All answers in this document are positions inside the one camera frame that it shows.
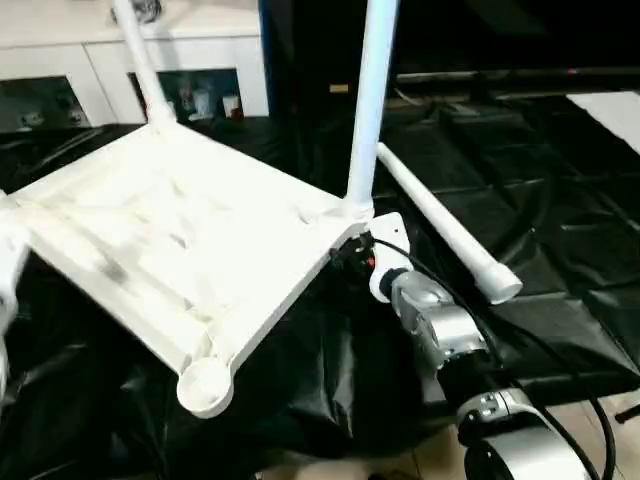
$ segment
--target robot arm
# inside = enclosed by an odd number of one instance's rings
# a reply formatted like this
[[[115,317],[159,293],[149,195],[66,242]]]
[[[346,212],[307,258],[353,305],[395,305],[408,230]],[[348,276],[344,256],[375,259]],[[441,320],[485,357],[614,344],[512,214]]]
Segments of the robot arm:
[[[370,230],[374,238],[408,251],[400,215],[378,217]],[[374,256],[372,293],[391,303],[418,364],[435,375],[456,411],[458,439],[467,447],[467,478],[590,478],[571,446],[498,371],[471,314],[391,248],[376,243]]]

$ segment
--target white pipe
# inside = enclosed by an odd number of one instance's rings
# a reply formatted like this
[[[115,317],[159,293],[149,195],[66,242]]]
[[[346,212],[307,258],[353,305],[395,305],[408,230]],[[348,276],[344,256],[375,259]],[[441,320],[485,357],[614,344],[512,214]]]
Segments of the white pipe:
[[[351,146],[348,208],[373,213],[373,174],[399,0],[369,0]]]
[[[158,74],[149,59],[147,48],[140,34],[140,27],[131,0],[113,0],[113,8],[118,18],[118,25],[122,29],[124,39],[133,56],[136,76],[142,95],[147,102],[149,121],[174,120],[175,115],[164,97]]]
[[[518,294],[522,289],[520,279],[493,258],[384,143],[378,144],[378,158],[473,274],[476,285],[492,304]]]

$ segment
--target black cable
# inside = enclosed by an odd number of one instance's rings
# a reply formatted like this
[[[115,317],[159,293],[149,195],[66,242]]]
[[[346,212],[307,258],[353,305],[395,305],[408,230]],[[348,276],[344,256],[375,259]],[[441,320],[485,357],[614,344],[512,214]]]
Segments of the black cable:
[[[449,294],[455,300],[455,302],[458,303],[461,307],[465,308],[469,312],[469,314],[473,316],[473,311],[471,310],[467,302],[462,298],[462,296],[458,294],[453,288],[451,288],[450,285],[444,282],[438,275],[436,275],[429,267],[427,267],[424,263],[422,263],[415,255],[385,240],[374,238],[373,241],[374,243],[379,243],[380,245],[384,245],[388,248],[391,248],[392,250],[395,250],[401,255],[405,256],[413,264],[415,264],[418,268],[420,268],[425,275],[430,276],[434,281],[440,283],[442,287],[449,292]],[[520,327],[519,325],[516,325],[514,323],[511,323],[505,320],[504,318],[497,315],[495,312],[490,311],[490,313],[492,318],[497,320],[503,326],[510,328],[518,332],[522,336],[525,336],[529,338],[531,341],[533,341],[541,350],[543,350],[550,358],[552,358],[567,373],[569,373],[574,383],[579,385],[580,388],[583,390],[585,396],[589,400],[589,403],[591,403],[591,406],[596,412],[596,415],[602,427],[602,433],[604,435],[606,459],[605,459],[605,468],[604,468],[604,472],[602,474],[601,480],[612,480],[615,474],[615,467],[616,467],[616,445],[615,445],[613,430],[611,428],[611,423],[609,422],[609,418],[607,417],[607,414],[602,408],[602,405],[600,404],[600,402],[591,394],[587,385],[582,381],[582,378],[580,378],[580,374],[573,368],[573,366],[571,366],[562,357],[562,355],[560,355],[552,346],[547,344],[540,337],[530,332],[526,328]],[[476,325],[478,325],[478,328],[482,330],[482,322],[478,322],[476,319]],[[485,340],[488,340],[489,337],[485,335],[485,332],[481,331],[481,333],[485,337]],[[493,346],[493,348],[491,348],[491,350],[494,350],[492,353],[494,354],[494,356],[496,356],[499,362],[501,364],[504,364],[495,345]],[[595,470],[593,463],[589,460],[589,457],[586,455],[586,453],[580,447],[580,445],[578,445],[575,438],[573,438],[569,434],[569,432],[567,432],[566,429],[560,424],[560,422],[558,422],[557,419],[555,419],[546,409],[538,408],[538,410],[541,411],[541,413],[543,414],[543,416],[545,416],[547,420],[549,420],[550,418],[553,419],[552,421],[550,421],[550,423],[554,426],[554,428],[558,430],[558,433],[560,433],[560,435],[567,441],[567,443],[571,446],[571,448],[576,452],[576,455],[580,458],[580,460],[584,464],[585,469],[589,473],[589,476],[593,480],[596,480],[596,479],[599,480],[598,473]]]
[[[411,450],[411,458],[413,459],[413,465],[416,467],[416,473],[418,474],[418,478],[420,480],[424,480],[422,476],[422,472],[420,471],[420,463],[418,462],[418,458],[416,457],[415,449]]]
[[[638,415],[640,415],[640,405],[635,405],[624,412],[616,413],[614,418],[618,423],[622,424],[637,417]]]

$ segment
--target black plastic sheet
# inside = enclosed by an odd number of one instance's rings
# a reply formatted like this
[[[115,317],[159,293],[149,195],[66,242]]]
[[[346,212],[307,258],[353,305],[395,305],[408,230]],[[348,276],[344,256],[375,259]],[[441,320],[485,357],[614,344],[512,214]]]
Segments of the black plastic sheet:
[[[343,195],[352,121],[194,128]],[[15,191],[129,131],[0,136],[0,186]],[[629,147],[566,100],[389,113],[383,140],[523,279],[495,312],[570,356],[596,394],[638,387],[640,158]],[[469,274],[383,167],[374,190],[377,212],[402,213],[414,253],[464,294],[531,395],[580,398],[566,372],[492,323]],[[169,369],[35,255],[18,295],[2,479],[242,478],[285,452],[397,452],[450,421],[388,306],[330,267],[241,367],[230,407],[207,421],[179,406]]]

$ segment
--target glass cabinet door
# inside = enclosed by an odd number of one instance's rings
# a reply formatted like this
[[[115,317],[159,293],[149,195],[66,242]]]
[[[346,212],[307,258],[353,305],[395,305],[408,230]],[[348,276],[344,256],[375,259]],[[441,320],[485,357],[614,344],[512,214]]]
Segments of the glass cabinet door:
[[[169,71],[159,72],[158,76],[167,101],[180,122],[242,116],[235,69]],[[146,115],[138,79],[133,73],[129,74],[129,79]]]
[[[0,132],[88,126],[66,77],[0,81]]]

